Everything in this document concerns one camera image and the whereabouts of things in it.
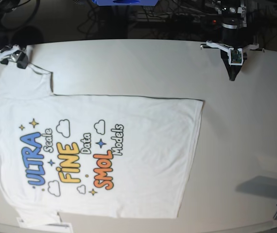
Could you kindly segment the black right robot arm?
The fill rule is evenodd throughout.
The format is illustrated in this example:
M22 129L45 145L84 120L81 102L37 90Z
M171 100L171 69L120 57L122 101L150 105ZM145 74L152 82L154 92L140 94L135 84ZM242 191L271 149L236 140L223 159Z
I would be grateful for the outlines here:
M29 26L39 10L41 1L35 1L35 7L30 16L20 25L7 28L2 23L6 14L12 13L19 7L28 4L29 1L0 0L0 63L7 65L9 62L16 63L18 68L25 69L30 63L32 47L26 44L25 39L18 36L21 31Z

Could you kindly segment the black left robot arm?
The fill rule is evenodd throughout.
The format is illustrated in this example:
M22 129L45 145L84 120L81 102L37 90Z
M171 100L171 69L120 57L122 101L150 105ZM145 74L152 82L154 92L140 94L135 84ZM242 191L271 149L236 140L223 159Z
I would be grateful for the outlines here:
M239 74L247 52L257 50L247 35L247 8L243 0L222 0L217 10L221 16L222 38L220 42L207 41L206 46L221 51L221 59L226 67L229 80L234 81Z

